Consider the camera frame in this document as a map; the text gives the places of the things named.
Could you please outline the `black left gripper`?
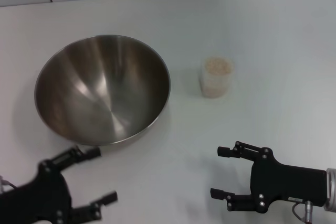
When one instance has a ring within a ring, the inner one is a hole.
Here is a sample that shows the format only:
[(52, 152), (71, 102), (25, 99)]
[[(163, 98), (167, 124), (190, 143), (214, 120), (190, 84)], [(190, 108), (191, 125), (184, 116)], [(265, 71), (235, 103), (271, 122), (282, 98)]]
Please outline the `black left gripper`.
[(100, 156), (98, 147), (87, 151), (73, 147), (51, 160), (42, 161), (32, 181), (1, 194), (1, 223), (41, 220), (67, 223), (69, 213), (70, 220), (101, 220), (101, 207), (117, 202), (117, 192), (112, 191), (86, 206), (71, 209), (68, 186), (59, 170)]

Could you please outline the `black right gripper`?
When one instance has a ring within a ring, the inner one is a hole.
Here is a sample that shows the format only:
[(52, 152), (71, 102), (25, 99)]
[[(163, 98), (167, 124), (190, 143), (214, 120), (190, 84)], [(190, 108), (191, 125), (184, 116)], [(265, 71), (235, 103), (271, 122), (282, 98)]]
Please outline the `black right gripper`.
[(235, 146), (217, 148), (217, 155), (243, 158), (254, 162), (251, 167), (250, 195), (238, 195), (211, 188), (213, 199), (225, 200), (228, 211), (266, 213), (277, 200), (322, 207), (327, 201), (327, 172), (319, 169), (284, 165), (267, 147), (256, 147), (237, 141)]

